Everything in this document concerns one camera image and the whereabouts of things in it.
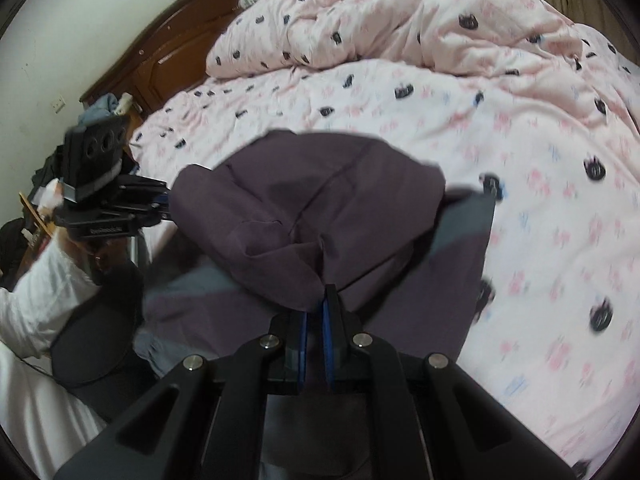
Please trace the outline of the person left hand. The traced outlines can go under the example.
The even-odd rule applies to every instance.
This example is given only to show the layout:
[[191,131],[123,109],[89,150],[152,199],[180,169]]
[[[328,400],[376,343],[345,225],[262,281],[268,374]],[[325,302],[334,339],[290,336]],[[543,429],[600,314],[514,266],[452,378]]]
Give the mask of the person left hand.
[[126,238],[78,242],[72,240],[64,228],[57,228],[54,237],[62,252],[98,285],[113,268],[121,266],[129,259],[129,242]]

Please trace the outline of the white sleeve left forearm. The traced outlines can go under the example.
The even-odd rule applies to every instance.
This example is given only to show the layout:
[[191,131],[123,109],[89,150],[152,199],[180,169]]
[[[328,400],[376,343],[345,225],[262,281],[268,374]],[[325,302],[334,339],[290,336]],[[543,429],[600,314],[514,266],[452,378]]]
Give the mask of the white sleeve left forearm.
[[99,290],[54,240],[13,290],[2,289],[2,344],[20,358],[39,358],[74,310]]

